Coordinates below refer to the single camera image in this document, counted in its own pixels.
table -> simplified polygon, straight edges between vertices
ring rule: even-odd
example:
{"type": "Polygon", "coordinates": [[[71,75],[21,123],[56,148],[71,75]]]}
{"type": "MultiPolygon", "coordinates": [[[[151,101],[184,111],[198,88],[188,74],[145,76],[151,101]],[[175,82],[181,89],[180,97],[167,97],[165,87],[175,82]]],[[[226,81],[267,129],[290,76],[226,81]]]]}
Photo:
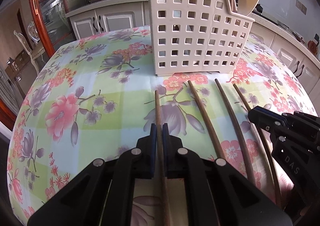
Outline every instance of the table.
{"type": "MultiPolygon", "coordinates": [[[[135,147],[155,122],[154,90],[160,94],[162,122],[183,145],[216,157],[201,114],[187,87],[197,89],[226,159],[244,176],[243,157],[214,79],[232,104],[246,139],[257,187],[275,201],[271,172],[262,144],[232,83],[251,107],[276,113],[316,115],[307,93],[276,54],[250,35],[232,73],[154,74],[149,26],[102,33],[66,44],[53,55],[26,95],[10,142],[7,178],[15,215],[28,218],[95,158],[112,160],[135,147]]],[[[276,166],[283,198],[292,182],[276,166]]],[[[158,178],[137,180],[132,226],[155,225],[159,215],[158,178]]],[[[186,225],[182,180],[169,180],[174,226],[186,225]]]]}

white cabinet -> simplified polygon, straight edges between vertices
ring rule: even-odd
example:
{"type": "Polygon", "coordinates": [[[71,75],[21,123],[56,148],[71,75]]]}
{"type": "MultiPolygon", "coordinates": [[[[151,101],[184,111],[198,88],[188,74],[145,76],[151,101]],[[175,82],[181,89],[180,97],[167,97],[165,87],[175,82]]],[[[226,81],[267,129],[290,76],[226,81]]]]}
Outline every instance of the white cabinet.
{"type": "Polygon", "coordinates": [[[275,37],[275,33],[265,27],[263,27],[262,25],[258,24],[258,23],[252,23],[252,27],[250,30],[250,33],[253,33],[254,35],[256,35],[258,38],[260,38],[264,44],[266,44],[266,46],[270,47],[273,39],[275,37]]]}
{"type": "Polygon", "coordinates": [[[100,33],[95,10],[74,15],[70,20],[77,40],[100,33]]]}
{"type": "Polygon", "coordinates": [[[143,25],[143,2],[115,4],[96,9],[101,32],[143,25]]]}

cabinet door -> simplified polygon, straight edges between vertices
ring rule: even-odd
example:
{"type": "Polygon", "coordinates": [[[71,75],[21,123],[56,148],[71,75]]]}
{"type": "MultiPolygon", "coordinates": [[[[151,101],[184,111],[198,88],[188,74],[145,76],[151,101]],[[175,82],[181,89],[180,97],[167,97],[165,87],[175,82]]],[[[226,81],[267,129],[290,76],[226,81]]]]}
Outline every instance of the cabinet door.
{"type": "Polygon", "coordinates": [[[278,35],[273,39],[270,48],[292,72],[296,70],[297,62],[302,62],[305,57],[302,51],[278,35]]]}
{"type": "Polygon", "coordinates": [[[260,38],[266,46],[270,47],[275,37],[275,33],[258,23],[252,23],[250,33],[260,38]]]}
{"type": "Polygon", "coordinates": [[[299,68],[295,73],[295,76],[299,76],[298,80],[305,91],[309,94],[320,78],[320,70],[311,60],[305,57],[299,64],[299,68]]]}
{"type": "Polygon", "coordinates": [[[115,4],[96,9],[101,32],[143,26],[143,2],[115,4]]]}
{"type": "Polygon", "coordinates": [[[71,16],[70,21],[77,40],[100,33],[94,10],[71,16]]]}

wall outlet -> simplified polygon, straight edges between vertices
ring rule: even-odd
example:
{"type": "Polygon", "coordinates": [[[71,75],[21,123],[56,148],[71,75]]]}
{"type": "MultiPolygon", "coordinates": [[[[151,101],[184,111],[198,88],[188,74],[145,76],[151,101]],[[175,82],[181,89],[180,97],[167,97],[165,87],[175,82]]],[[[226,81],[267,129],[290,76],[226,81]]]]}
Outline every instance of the wall outlet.
{"type": "Polygon", "coordinates": [[[305,15],[307,14],[307,8],[299,0],[296,1],[296,7],[298,7],[305,15]]]}

metal screw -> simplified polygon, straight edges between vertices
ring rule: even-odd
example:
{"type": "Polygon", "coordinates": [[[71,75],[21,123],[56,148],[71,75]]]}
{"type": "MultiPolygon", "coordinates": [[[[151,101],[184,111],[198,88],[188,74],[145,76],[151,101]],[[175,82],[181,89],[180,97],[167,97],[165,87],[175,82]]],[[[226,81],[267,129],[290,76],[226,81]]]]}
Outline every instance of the metal screw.
{"type": "Polygon", "coordinates": [[[102,166],[103,165],[103,160],[100,158],[97,158],[93,161],[94,166],[102,166]]]}
{"type": "Polygon", "coordinates": [[[141,154],[141,152],[142,151],[139,148],[134,148],[134,149],[131,150],[131,153],[134,154],[134,155],[139,155],[139,154],[141,154]]]}
{"type": "Polygon", "coordinates": [[[181,147],[178,149],[178,154],[187,154],[188,153],[188,149],[181,147]]]}
{"type": "Polygon", "coordinates": [[[226,161],[223,159],[223,158],[218,158],[216,160],[216,164],[219,165],[219,166],[225,166],[226,165],[226,161]]]}

